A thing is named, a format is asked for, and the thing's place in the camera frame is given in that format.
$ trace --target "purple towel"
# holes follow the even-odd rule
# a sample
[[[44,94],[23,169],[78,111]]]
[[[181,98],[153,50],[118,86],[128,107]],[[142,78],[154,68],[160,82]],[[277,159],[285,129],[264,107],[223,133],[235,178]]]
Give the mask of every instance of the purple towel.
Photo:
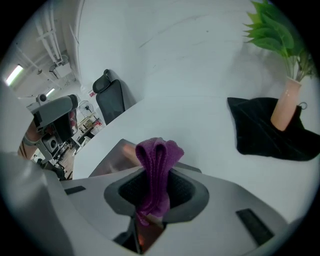
[[[149,185],[149,192],[136,211],[141,224],[147,226],[149,223],[143,216],[151,214],[159,218],[170,209],[168,173],[184,155],[184,151],[173,140],[151,138],[139,143],[135,154],[146,170]]]

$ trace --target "white table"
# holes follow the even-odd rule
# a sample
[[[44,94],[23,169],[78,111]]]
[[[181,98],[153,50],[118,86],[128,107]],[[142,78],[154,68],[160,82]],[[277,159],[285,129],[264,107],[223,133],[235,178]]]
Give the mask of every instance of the white table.
[[[183,148],[181,162],[237,183],[288,222],[301,217],[319,182],[319,157],[307,162],[242,155],[234,119],[222,97],[145,98],[108,124],[75,156],[73,178],[87,178],[120,139],[162,137]]]

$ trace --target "ceiling light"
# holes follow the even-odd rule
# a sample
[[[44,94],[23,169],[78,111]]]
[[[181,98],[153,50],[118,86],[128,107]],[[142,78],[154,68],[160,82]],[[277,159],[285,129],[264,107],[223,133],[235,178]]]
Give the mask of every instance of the ceiling light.
[[[54,91],[55,89],[53,88],[53,89],[51,89],[45,96],[49,96],[49,94],[51,94],[53,91]]]
[[[20,65],[16,66],[14,71],[12,71],[12,73],[9,75],[8,79],[6,80],[6,83],[8,84],[8,86],[11,85],[13,80],[17,77],[17,75],[19,75],[19,73],[22,70],[23,70],[22,66],[20,66]]]

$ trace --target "pink vase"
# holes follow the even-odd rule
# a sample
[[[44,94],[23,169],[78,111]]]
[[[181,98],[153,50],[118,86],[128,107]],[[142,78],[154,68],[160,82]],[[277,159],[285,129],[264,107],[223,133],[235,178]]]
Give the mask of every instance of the pink vase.
[[[295,114],[301,84],[287,78],[285,89],[278,99],[271,116],[271,123],[280,131],[284,131]]]

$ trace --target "artificial plant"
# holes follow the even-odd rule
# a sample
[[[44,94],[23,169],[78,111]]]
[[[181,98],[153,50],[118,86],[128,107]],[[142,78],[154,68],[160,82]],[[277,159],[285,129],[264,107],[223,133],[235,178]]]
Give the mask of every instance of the artificial plant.
[[[317,74],[311,54],[290,20],[267,0],[252,1],[256,14],[247,13],[252,24],[245,32],[252,38],[252,43],[260,48],[274,51],[281,55],[286,67],[287,76],[300,82],[305,76]]]

